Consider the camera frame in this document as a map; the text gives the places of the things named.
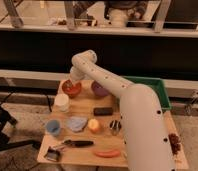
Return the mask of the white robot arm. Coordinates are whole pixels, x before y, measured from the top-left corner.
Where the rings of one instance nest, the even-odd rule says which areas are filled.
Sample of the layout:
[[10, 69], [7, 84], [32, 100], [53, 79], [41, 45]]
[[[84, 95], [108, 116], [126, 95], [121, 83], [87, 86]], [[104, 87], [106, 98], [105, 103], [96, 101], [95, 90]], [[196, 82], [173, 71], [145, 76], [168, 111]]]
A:
[[70, 80], [85, 76], [119, 99], [122, 128], [130, 171], [176, 171], [161, 104], [156, 92], [96, 65], [97, 55], [87, 50], [71, 59]]

